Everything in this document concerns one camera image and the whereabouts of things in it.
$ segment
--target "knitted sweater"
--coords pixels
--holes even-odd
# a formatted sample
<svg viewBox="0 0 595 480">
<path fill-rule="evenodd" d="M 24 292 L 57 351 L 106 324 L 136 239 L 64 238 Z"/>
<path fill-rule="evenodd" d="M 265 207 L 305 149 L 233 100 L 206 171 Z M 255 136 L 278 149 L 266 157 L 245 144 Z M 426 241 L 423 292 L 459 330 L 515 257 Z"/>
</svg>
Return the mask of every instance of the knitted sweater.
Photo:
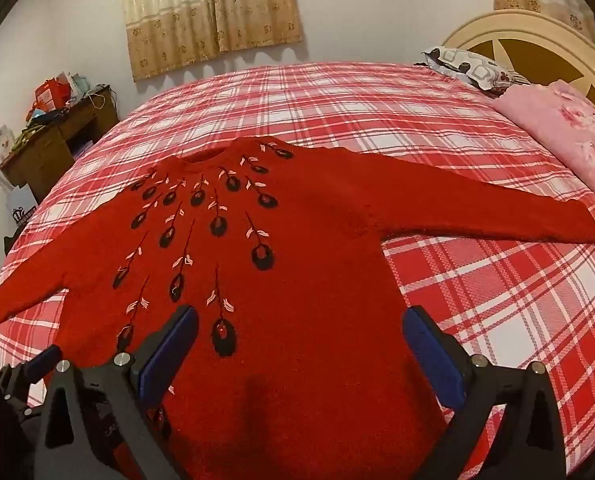
<svg viewBox="0 0 595 480">
<path fill-rule="evenodd" d="M 574 200 L 242 137 L 162 160 L 37 251 L 0 286 L 0 323 L 67 288 L 55 343 L 86 367 L 192 305 L 165 405 L 193 478 L 405 479 L 444 421 L 380 241 L 421 232 L 595 243 Z"/>
</svg>

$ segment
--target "headboard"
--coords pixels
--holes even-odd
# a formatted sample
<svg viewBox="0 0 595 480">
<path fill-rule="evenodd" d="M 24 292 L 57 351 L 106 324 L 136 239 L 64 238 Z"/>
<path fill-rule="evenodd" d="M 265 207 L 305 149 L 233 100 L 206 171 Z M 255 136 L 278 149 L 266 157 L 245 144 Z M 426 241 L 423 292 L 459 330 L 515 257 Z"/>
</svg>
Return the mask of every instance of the headboard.
<svg viewBox="0 0 595 480">
<path fill-rule="evenodd" d="M 457 29 L 444 45 L 490 57 L 535 84 L 562 79 L 595 105 L 595 45 L 538 12 L 495 10 Z"/>
</svg>

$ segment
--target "plaid bedspread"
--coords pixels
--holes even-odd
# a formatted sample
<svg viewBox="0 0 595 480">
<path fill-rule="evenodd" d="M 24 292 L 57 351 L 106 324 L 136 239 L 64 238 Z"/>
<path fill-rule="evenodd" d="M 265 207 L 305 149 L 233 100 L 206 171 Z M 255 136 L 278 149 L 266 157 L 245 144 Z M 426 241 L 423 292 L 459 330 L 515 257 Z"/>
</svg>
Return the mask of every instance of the plaid bedspread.
<svg viewBox="0 0 595 480">
<path fill-rule="evenodd" d="M 380 152 L 576 198 L 595 219 L 595 194 L 489 102 L 425 67 L 392 64 L 264 67 L 174 88 L 132 112 L 65 174 L 6 258 L 0 283 L 144 168 L 238 136 Z M 383 248 L 405 302 L 423 305 L 468 352 L 510 367 L 545 363 L 568 469 L 580 463 L 595 447 L 595 247 L 411 235 Z M 0 325 L 0 366 L 51 343 L 65 294 Z M 30 402 L 43 394 L 40 384 Z M 489 445 L 500 418 L 500 410 L 491 415 Z"/>
</svg>

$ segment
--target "sweater sleeve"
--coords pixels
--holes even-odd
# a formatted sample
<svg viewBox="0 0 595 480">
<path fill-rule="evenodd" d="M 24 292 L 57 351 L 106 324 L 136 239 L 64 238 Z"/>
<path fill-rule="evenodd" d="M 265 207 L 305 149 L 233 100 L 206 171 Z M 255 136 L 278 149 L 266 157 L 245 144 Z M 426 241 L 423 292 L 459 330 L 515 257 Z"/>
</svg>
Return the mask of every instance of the sweater sleeve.
<svg viewBox="0 0 595 480">
<path fill-rule="evenodd" d="M 4 280 L 0 285 L 0 323 L 85 280 L 88 263 L 100 256 L 103 238 L 112 235 L 112 228 L 104 219 L 112 212 L 117 198 L 67 227 Z"/>
<path fill-rule="evenodd" d="M 342 187 L 361 201 L 382 239 L 417 232 L 595 243 L 595 221 L 577 200 L 561 202 L 386 155 L 331 151 L 335 179 L 346 180 Z"/>
</svg>

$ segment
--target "floral pink blanket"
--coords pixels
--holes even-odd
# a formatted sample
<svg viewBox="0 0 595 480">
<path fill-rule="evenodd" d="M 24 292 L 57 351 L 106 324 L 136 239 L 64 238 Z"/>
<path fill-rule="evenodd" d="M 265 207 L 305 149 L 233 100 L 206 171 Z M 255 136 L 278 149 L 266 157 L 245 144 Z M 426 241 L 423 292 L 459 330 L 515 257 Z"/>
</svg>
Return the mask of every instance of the floral pink blanket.
<svg viewBox="0 0 595 480">
<path fill-rule="evenodd" d="M 513 85 L 493 108 L 526 130 L 595 192 L 595 105 L 564 81 Z"/>
</svg>

